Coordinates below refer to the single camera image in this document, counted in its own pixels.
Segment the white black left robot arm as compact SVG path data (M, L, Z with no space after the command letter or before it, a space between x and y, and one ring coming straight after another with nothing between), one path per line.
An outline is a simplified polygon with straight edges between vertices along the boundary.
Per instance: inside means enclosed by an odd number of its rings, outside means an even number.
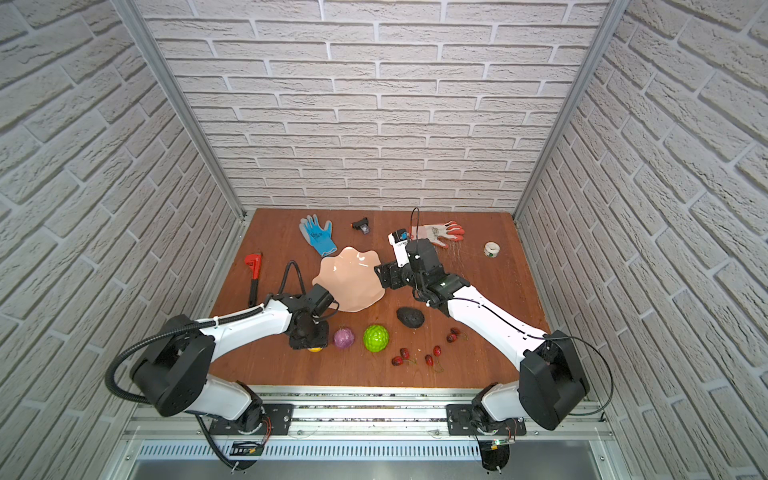
M286 335L294 350L324 348L332 315L328 309L338 304L325 287L315 285L303 287L298 295L278 291L262 303L223 316L192 320L177 315L157 334L119 353L106 369L105 387L122 400L153 406L163 417L194 416L214 455L231 471L244 472L251 462L226 456L206 418L227 421L243 434L271 430L273 423L262 399L247 384L216 377L211 364L271 335Z

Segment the purple fake fruit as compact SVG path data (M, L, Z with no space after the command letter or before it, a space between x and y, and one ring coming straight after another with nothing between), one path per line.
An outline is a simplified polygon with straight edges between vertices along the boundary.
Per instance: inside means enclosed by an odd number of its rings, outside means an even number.
M339 328L333 335L334 345L339 349L347 349L355 342L355 334L348 327Z

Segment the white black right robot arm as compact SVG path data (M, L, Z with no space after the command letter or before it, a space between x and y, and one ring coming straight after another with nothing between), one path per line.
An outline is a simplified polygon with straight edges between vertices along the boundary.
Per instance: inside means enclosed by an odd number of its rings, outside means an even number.
M463 277L448 273L425 239L389 236L396 260L374 267L381 286L408 286L414 299L470 327L518 370L519 380L494 383L472 401L470 424L494 433L509 420L527 417L553 431L590 392L575 344L581 339L560 330L546 333L487 299Z

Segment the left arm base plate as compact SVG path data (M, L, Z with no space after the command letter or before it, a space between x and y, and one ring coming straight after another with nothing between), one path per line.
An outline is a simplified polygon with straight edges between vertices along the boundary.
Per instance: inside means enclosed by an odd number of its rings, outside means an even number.
M267 428L271 435L286 435L292 423L294 405L289 403L263 404L249 408L237 420L214 418L209 432L212 435L256 435L264 437Z

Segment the pink wavy fruit bowl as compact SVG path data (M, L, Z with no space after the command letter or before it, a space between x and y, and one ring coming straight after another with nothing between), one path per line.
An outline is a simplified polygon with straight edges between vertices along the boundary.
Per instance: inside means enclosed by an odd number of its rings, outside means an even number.
M378 302L385 294L374 267L381 264L379 255L369 250L360 252L345 247L338 255L325 257L312 284L324 287L339 304L342 312L355 313Z

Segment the green bumpy fake fruit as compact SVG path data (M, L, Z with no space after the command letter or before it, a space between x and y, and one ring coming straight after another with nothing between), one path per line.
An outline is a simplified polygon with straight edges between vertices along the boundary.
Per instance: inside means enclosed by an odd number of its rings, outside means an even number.
M371 353L378 353L385 350L389 344L390 335L388 330L380 324L373 324L366 328L363 333L364 347Z

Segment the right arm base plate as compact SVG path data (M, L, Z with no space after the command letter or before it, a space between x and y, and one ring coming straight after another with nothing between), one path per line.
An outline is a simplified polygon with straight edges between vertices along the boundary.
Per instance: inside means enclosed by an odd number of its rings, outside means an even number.
M494 420L479 406L448 404L446 406L448 432L451 436L525 436L527 428L520 418Z

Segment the dark fake avocado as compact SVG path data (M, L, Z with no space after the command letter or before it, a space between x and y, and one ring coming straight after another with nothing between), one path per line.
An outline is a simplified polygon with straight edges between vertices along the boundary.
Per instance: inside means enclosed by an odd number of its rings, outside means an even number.
M397 319L407 328L418 329L425 322L424 313L413 307L401 307L396 311Z

